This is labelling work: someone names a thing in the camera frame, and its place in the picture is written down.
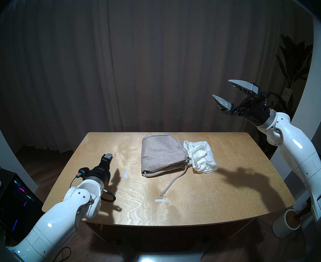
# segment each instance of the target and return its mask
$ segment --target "table top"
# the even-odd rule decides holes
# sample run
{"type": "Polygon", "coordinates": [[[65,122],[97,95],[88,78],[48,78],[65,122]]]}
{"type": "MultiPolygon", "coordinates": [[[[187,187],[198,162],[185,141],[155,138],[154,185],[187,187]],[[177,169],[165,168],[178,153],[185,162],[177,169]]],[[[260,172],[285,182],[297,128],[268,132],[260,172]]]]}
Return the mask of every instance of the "table top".
{"type": "MultiPolygon", "coordinates": [[[[43,211],[63,200],[78,169],[92,169],[112,153],[111,179],[105,186],[116,196],[101,201],[91,223],[132,226],[217,224],[257,217],[295,204],[284,181],[254,140],[245,132],[170,132],[182,142],[207,141],[217,171],[197,174],[188,168],[160,197],[181,169],[158,177],[141,175],[142,138],[158,132],[90,132],[63,169],[43,211]]],[[[72,186],[82,181],[75,179],[72,186]]]]}

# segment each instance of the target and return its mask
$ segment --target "potted plant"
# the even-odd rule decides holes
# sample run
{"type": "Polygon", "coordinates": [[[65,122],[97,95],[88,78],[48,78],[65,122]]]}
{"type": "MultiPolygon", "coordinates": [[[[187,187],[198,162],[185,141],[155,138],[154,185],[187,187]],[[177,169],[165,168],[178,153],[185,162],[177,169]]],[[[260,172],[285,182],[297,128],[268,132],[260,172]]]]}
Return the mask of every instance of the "potted plant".
{"type": "MultiPolygon", "coordinates": [[[[290,89],[292,84],[297,80],[307,80],[304,75],[310,71],[313,45],[308,45],[305,47],[305,41],[295,44],[288,35],[281,35],[281,38],[285,47],[279,46],[279,48],[282,51],[285,64],[277,54],[276,57],[278,59],[282,74],[286,78],[286,87],[290,89]]],[[[276,97],[276,101],[271,103],[272,108],[277,112],[285,112],[290,116],[291,120],[297,107],[296,104],[294,105],[293,95],[290,95],[288,104],[280,95],[276,93],[271,92],[268,95],[274,95],[276,97]]],[[[271,159],[277,147],[268,143],[267,137],[264,133],[259,130],[257,130],[257,132],[259,136],[259,147],[265,153],[265,155],[271,159]]]]}

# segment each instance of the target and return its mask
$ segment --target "cable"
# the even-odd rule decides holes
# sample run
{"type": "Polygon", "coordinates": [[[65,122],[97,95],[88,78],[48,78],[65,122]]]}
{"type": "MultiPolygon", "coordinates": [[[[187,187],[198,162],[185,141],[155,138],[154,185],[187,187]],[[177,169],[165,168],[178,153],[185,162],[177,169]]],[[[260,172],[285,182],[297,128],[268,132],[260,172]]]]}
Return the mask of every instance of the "cable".
{"type": "Polygon", "coordinates": [[[70,184],[70,188],[71,188],[71,186],[72,186],[72,183],[73,183],[73,181],[76,179],[76,177],[75,178],[73,178],[73,180],[72,180],[72,182],[71,182],[71,184],[70,184]]]}
{"type": "Polygon", "coordinates": [[[101,197],[101,200],[105,201],[105,202],[109,202],[109,203],[113,203],[116,200],[116,197],[114,196],[113,193],[111,193],[109,190],[103,189],[102,191],[104,191],[105,193],[109,194],[110,196],[112,196],[113,200],[109,200],[106,198],[101,197]]]}
{"type": "Polygon", "coordinates": [[[60,253],[62,253],[62,259],[59,260],[59,261],[57,261],[57,262],[62,262],[62,261],[65,261],[66,259],[68,259],[68,258],[71,256],[72,250],[71,250],[70,247],[63,247],[63,248],[58,252],[58,254],[55,256],[53,262],[55,262],[56,258],[60,255],[60,253]],[[69,253],[69,255],[68,255],[66,258],[63,258],[63,250],[64,250],[64,249],[69,249],[69,250],[70,250],[70,253],[69,253]]]}

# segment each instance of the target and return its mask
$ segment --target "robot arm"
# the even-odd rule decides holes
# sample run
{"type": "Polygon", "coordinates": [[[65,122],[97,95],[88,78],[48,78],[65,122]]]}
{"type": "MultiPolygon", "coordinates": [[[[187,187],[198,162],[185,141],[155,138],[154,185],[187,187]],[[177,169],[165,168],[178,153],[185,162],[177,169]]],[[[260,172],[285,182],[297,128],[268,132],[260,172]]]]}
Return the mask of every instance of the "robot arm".
{"type": "Polygon", "coordinates": [[[213,95],[218,107],[226,115],[246,118],[267,136],[267,141],[281,148],[281,155],[304,183],[311,197],[311,211],[315,221],[321,220],[321,161],[315,147],[302,130],[290,123],[287,114],[276,112],[266,105],[266,94],[256,84],[229,80],[234,87],[248,95],[234,107],[213,95]]]}
{"type": "Polygon", "coordinates": [[[24,262],[52,261],[77,233],[79,222],[83,218],[93,219],[100,210],[101,193],[109,192],[104,186],[111,177],[109,164],[112,158],[112,154],[105,154],[92,170],[80,169],[83,182],[71,187],[63,201],[49,209],[24,240],[8,249],[24,262]]]}

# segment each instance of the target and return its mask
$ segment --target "wooden floor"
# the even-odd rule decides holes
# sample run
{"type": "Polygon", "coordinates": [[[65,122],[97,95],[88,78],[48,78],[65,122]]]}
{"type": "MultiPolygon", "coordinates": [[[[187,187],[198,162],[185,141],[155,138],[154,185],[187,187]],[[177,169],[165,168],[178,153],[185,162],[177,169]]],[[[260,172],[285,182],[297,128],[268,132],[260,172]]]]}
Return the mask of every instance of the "wooden floor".
{"type": "MultiPolygon", "coordinates": [[[[40,184],[36,195],[42,202],[72,154],[72,151],[60,154],[58,151],[34,147],[23,147],[16,154],[33,180],[40,184]]],[[[275,212],[256,218],[229,240],[215,240],[201,262],[287,261],[305,257],[305,240],[301,229],[285,239],[279,239],[273,234],[272,223],[281,213],[275,212]]],[[[100,239],[84,222],[80,223],[78,233],[67,246],[72,249],[70,258],[66,260],[68,262],[123,261],[113,244],[100,239]]]]}

